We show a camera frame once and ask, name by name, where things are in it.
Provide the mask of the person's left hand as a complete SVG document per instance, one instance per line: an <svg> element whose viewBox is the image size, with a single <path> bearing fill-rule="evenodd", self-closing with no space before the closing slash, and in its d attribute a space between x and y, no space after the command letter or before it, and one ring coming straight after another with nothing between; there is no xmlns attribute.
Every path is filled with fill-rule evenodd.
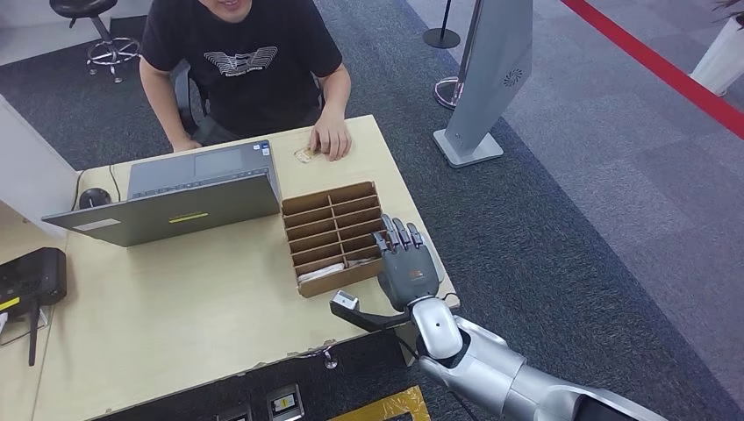
<svg viewBox="0 0 744 421"><path fill-rule="evenodd" d="M344 115L340 111L322 111L311 129L309 149L326 155L330 161L337 161L348 155L351 146Z"/></svg>

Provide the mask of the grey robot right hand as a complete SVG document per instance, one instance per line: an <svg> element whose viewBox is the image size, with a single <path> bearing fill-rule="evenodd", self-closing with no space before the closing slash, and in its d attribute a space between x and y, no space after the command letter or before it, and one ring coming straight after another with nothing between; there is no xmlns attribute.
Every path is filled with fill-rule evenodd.
<svg viewBox="0 0 744 421"><path fill-rule="evenodd" d="M404 312L415 301L435 296L440 277L425 237L413 223L381 215L385 231L373 234L383 268L378 282L392 308Z"/></svg>

